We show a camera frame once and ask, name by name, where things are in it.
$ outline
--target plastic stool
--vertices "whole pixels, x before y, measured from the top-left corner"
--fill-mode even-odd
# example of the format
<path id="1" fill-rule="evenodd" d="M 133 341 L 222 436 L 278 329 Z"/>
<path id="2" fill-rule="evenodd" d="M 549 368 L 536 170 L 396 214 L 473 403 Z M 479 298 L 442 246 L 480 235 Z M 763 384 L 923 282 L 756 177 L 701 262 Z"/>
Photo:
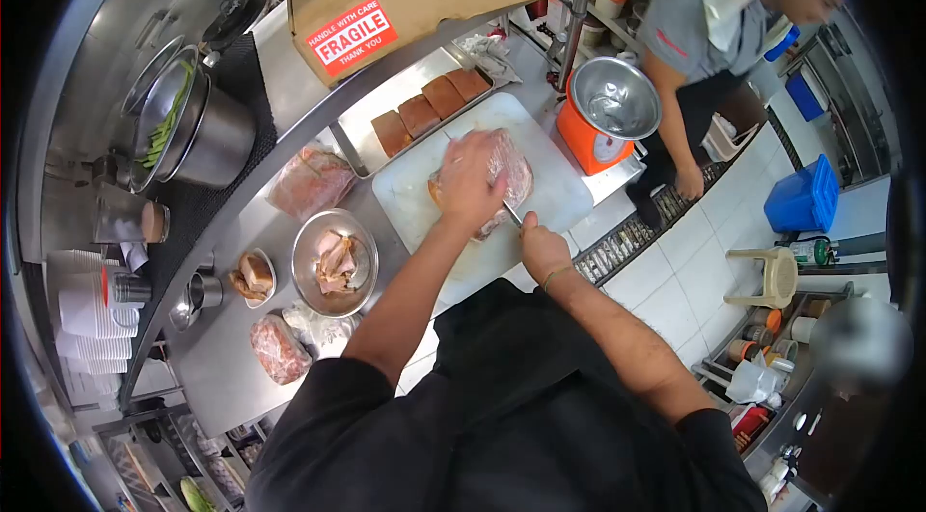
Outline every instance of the plastic stool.
<path id="1" fill-rule="evenodd" d="M 797 291 L 797 261 L 788 247 L 773 249 L 734 249 L 727 251 L 727 258 L 741 257 L 762 259 L 762 295 L 751 297 L 724 297 L 726 303 L 733 305 L 762 306 L 773 310 L 783 310 L 791 303 Z"/>

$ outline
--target hand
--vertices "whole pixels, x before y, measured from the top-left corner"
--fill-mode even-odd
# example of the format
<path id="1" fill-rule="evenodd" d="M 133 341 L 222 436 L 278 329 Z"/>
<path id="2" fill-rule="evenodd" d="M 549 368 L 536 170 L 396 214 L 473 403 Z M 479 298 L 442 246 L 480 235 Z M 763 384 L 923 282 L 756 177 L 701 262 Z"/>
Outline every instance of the hand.
<path id="1" fill-rule="evenodd" d="M 489 161 L 495 149 L 492 134 L 471 131 L 451 140 L 441 166 L 443 219 L 474 234 L 502 208 L 507 176 L 500 172 L 489 184 Z"/>
<path id="2" fill-rule="evenodd" d="M 531 211 L 521 225 L 521 248 L 527 273 L 543 285 L 550 273 L 572 267 L 570 246 L 561 235 L 538 224 L 537 213 Z"/>
<path id="3" fill-rule="evenodd" d="M 675 189 L 682 198 L 690 201 L 704 194 L 704 175 L 701 174 L 701 169 L 696 164 L 693 164 L 691 167 L 680 170 L 678 181 L 675 182 Z"/>

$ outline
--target knife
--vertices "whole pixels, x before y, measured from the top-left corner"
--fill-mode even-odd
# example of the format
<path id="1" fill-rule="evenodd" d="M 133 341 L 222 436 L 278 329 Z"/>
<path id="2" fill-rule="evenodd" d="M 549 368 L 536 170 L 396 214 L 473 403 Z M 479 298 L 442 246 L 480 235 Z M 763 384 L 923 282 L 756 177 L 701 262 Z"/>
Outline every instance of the knife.
<path id="1" fill-rule="evenodd" d="M 511 220 L 513 220 L 517 228 L 520 229 L 521 219 L 518 217 L 515 209 L 511 208 L 511 205 L 508 205 L 508 202 L 505 200 L 502 200 L 502 205 L 504 205 L 504 210 L 508 211 L 508 214 L 511 215 Z"/>

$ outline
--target fragile sticker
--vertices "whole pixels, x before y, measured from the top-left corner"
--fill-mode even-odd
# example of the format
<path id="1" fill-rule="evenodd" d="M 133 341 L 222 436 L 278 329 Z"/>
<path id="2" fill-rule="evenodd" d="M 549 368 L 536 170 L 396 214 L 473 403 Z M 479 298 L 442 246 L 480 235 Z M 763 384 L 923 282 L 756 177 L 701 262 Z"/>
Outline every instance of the fragile sticker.
<path id="1" fill-rule="evenodd" d="M 329 76 L 337 76 L 398 37 L 379 0 L 367 0 L 325 24 L 306 43 Z"/>

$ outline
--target shoe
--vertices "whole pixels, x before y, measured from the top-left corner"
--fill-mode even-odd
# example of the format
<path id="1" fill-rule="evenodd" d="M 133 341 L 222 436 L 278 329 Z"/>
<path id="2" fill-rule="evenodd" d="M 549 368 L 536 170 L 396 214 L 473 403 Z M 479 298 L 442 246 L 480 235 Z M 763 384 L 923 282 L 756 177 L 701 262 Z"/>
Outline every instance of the shoe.
<path id="1" fill-rule="evenodd" d="M 631 184 L 627 187 L 627 196 L 631 199 L 633 205 L 637 207 L 637 214 L 640 216 L 642 224 L 656 232 L 662 230 L 662 215 L 659 214 L 659 209 L 656 208 L 649 191 L 639 185 Z"/>

